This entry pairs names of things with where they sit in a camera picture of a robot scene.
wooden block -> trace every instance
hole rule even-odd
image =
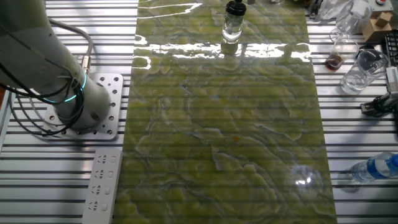
[[[383,12],[376,20],[376,25],[379,27],[385,27],[390,23],[392,14],[390,12]]]
[[[391,32],[392,29],[390,24],[387,24],[384,27],[379,27],[376,25],[376,21],[376,19],[370,19],[362,30],[365,42],[381,42],[383,38]]]

bottle label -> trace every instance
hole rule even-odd
[[[368,162],[366,163],[366,166],[368,167],[368,172],[372,175],[372,177],[376,179],[386,179],[388,177],[381,175],[376,169],[376,163],[375,163],[375,158],[370,158],[368,159]]]

black bottle cap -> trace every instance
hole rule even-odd
[[[226,12],[234,16],[244,16],[246,13],[246,6],[242,3],[242,0],[230,1],[226,5]]]

green marble slab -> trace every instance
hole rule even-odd
[[[139,2],[115,223],[336,223],[304,10],[227,2]]]

plastic water bottle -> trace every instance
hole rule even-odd
[[[398,175],[398,155],[383,152],[351,168],[355,184],[367,184],[377,179]]]
[[[226,5],[223,37],[228,43],[234,44],[238,42],[242,34],[243,17],[245,13],[246,6],[242,3],[242,0],[230,1]]]

